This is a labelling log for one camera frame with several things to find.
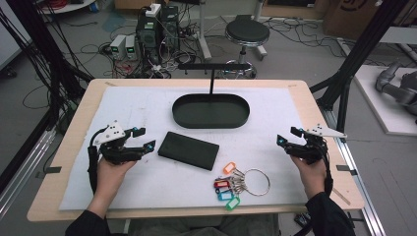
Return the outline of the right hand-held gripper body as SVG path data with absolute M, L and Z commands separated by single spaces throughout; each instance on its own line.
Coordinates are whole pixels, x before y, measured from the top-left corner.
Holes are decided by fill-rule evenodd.
M 321 124 L 304 130 L 303 139 L 306 141 L 304 145 L 287 143 L 284 151 L 292 156 L 305 159 L 309 164 L 319 161 L 327 156 L 328 146 L 325 137 L 346 138 L 347 135 L 340 133 L 327 126 Z

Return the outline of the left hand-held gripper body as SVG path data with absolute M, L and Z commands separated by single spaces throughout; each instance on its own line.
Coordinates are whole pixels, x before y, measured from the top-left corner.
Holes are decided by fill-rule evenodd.
M 124 130 L 119 122 L 114 120 L 92 136 L 92 144 L 99 146 L 99 152 L 113 164 L 141 160 L 144 155 L 142 147 L 125 147 L 126 141 L 133 138 L 133 128 Z

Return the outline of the black wallet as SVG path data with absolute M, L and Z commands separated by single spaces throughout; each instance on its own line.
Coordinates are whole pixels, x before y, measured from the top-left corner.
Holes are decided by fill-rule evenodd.
M 168 132 L 158 150 L 160 156 L 212 171 L 219 145 Z

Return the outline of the black oval tray with hanger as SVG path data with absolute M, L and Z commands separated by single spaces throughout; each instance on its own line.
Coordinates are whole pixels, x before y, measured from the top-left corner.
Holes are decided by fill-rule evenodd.
M 248 64 L 180 64 L 180 70 L 211 70 L 208 93 L 189 93 L 172 105 L 174 121 L 188 129 L 234 129 L 244 125 L 250 114 L 246 99 L 231 93 L 214 93 L 216 70 L 246 70 Z

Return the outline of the person's left hand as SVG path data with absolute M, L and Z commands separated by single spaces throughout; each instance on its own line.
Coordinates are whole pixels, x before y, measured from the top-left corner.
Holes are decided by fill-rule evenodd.
M 102 158 L 97 168 L 96 198 L 112 201 L 124 181 L 127 172 L 136 165 L 136 161 L 113 164 Z

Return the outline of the person's right hand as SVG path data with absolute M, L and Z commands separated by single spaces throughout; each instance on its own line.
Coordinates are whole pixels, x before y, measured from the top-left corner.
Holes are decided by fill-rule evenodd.
M 325 190 L 326 167 L 322 160 L 308 164 L 305 159 L 291 156 L 299 170 L 301 181 L 308 199 Z

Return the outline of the white table mat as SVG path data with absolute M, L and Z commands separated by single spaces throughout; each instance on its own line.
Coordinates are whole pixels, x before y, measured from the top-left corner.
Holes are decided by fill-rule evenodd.
M 171 160 L 156 152 L 143 157 L 127 173 L 114 209 L 181 207 L 222 207 L 214 187 L 224 166 L 234 162 L 247 175 L 247 191 L 241 193 L 240 205 L 301 205 L 306 201 L 298 170 L 276 143 L 282 136 L 291 143 L 293 127 L 301 120 L 291 94 L 286 88 L 232 88 L 231 93 L 247 100 L 247 122 L 236 129 L 186 129 L 172 116 L 173 102 L 190 93 L 189 88 L 111 87 L 103 94 L 88 129 L 93 135 L 117 121 L 125 128 L 145 128 L 146 133 L 129 139 L 130 147 L 154 141 L 162 143 L 166 134 L 193 137 L 219 146 L 212 170 L 204 170 Z

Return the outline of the white floor board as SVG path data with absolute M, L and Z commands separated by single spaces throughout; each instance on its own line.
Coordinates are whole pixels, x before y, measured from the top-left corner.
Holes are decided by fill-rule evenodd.
M 377 77 L 385 69 L 363 65 L 355 75 L 355 82 L 386 134 L 417 137 L 417 116 L 408 113 L 393 97 L 375 89 Z

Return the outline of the grey bench power supply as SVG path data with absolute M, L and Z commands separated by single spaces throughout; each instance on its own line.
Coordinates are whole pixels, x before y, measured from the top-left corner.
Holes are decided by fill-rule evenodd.
M 126 36 L 126 54 L 129 60 L 136 60 L 138 58 L 136 39 L 133 35 Z
M 117 35 L 110 43 L 112 56 L 115 60 L 122 60 L 126 56 L 126 36 L 124 34 Z

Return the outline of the black computer tower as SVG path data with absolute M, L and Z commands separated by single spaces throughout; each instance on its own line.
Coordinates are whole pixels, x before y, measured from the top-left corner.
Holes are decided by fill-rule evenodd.
M 179 48 L 178 7 L 177 6 L 163 7 L 160 19 L 162 23 L 165 46 L 170 49 L 178 49 Z
M 153 65 L 160 63 L 160 23 L 154 17 L 139 15 L 136 34 L 142 50 L 144 61 Z

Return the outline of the black round stool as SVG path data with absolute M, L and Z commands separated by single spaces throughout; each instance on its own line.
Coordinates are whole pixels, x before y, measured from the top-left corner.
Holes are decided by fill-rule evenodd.
M 241 46 L 237 60 L 229 60 L 227 64 L 245 64 L 247 69 L 222 70 L 224 79 L 254 79 L 257 76 L 256 67 L 248 62 L 246 52 L 248 47 L 264 45 L 269 39 L 269 29 L 262 23 L 252 20 L 250 16 L 237 16 L 234 21 L 225 28 L 226 38 Z

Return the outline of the white power adapter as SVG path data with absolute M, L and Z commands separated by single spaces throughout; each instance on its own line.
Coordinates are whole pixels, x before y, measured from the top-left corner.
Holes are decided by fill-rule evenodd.
M 160 4 L 152 3 L 149 6 L 149 9 L 146 11 L 146 16 L 155 18 L 158 15 L 160 9 L 161 9 Z

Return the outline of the cardboard box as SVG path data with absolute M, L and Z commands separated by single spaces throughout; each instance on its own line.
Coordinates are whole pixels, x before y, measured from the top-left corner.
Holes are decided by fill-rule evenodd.
M 384 0 L 329 0 L 323 20 L 326 35 L 358 39 Z

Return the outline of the round white table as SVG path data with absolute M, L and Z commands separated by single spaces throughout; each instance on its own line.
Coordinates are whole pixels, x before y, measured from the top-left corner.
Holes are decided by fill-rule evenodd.
M 95 0 L 39 0 L 39 11 L 44 14 L 61 14 L 83 9 Z

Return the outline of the black frame post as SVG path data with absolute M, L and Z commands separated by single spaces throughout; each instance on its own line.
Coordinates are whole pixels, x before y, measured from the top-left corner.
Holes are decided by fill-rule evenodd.
M 311 93 L 326 89 L 324 94 L 317 99 L 318 105 L 324 111 L 332 111 L 333 105 L 339 100 L 336 120 L 337 131 L 344 132 L 350 84 L 354 76 L 407 2 L 408 0 L 383 0 L 379 10 L 361 33 L 336 73 L 310 87 Z
M 42 17 L 40 7 L 35 0 L 5 0 L 18 22 L 23 26 L 31 41 L 0 10 L 0 23 L 16 41 L 30 60 L 36 74 L 48 91 L 48 127 L 59 122 L 60 112 L 68 110 L 73 103 L 78 104 L 85 93 L 81 81 L 89 84 L 93 76 L 79 69 L 75 54 L 68 41 L 63 37 L 74 63 L 70 63 L 56 43 Z

